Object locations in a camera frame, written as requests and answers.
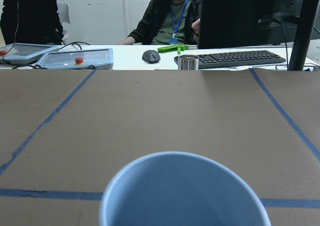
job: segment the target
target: green clamp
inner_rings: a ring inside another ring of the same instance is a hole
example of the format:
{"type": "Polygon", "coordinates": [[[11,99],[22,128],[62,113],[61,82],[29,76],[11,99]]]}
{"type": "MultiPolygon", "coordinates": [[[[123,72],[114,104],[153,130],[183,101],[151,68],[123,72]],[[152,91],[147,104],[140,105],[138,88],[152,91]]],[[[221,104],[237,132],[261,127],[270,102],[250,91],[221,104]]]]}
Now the green clamp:
{"type": "Polygon", "coordinates": [[[166,52],[178,51],[178,55],[180,55],[181,51],[188,50],[188,49],[189,49],[189,45],[174,44],[174,45],[171,45],[168,47],[160,47],[160,48],[158,48],[158,52],[159,53],[166,53],[166,52]]]}

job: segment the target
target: green shirt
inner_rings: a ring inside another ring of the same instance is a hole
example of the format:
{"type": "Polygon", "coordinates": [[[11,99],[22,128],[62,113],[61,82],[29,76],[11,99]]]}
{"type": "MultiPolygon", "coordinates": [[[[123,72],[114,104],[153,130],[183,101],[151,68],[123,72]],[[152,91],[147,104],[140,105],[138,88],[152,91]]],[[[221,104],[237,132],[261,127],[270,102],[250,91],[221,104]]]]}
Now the green shirt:
{"type": "MultiPolygon", "coordinates": [[[[186,21],[187,11],[190,6],[190,3],[191,3],[191,0],[188,0],[180,27],[175,35],[175,37],[178,39],[177,44],[185,43],[185,21],[186,21]]],[[[178,20],[180,18],[184,5],[185,5],[185,2],[181,2],[179,4],[171,3],[171,10],[173,13],[175,26],[177,26],[178,24],[178,20]]],[[[169,45],[169,40],[172,37],[173,33],[174,33],[174,30],[172,28],[171,15],[170,15],[170,12],[168,12],[161,29],[158,31],[158,34],[155,36],[151,44],[152,45],[169,45]]]]}

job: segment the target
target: seated man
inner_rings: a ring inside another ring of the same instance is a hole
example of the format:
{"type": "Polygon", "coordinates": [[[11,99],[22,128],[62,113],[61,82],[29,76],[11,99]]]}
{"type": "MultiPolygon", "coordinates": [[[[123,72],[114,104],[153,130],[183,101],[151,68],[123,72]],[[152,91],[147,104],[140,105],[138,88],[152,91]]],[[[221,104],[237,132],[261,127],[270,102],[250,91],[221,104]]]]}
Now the seated man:
{"type": "Polygon", "coordinates": [[[0,26],[6,44],[62,44],[57,0],[3,0],[0,26]]]}
{"type": "Polygon", "coordinates": [[[137,28],[119,45],[196,44],[202,0],[151,0],[137,28]]]}

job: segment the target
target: red button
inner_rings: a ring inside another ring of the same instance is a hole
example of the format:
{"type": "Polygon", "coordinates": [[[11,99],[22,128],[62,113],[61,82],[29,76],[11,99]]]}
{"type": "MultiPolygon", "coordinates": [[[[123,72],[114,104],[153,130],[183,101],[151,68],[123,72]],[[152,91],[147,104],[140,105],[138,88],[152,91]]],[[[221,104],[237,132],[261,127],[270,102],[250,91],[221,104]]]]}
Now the red button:
{"type": "Polygon", "coordinates": [[[84,59],[82,57],[78,57],[78,58],[75,59],[75,63],[76,64],[81,64],[83,62],[84,62],[84,59]]]}

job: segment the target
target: black keyboard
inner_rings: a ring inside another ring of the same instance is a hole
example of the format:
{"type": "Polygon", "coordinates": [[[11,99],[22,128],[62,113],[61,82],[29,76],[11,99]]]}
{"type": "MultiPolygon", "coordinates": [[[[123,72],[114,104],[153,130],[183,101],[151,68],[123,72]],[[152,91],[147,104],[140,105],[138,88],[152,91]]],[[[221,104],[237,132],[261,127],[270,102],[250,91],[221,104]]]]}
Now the black keyboard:
{"type": "Polygon", "coordinates": [[[277,54],[265,51],[226,52],[199,56],[199,69],[238,67],[261,64],[277,64],[286,60],[277,54]]]}

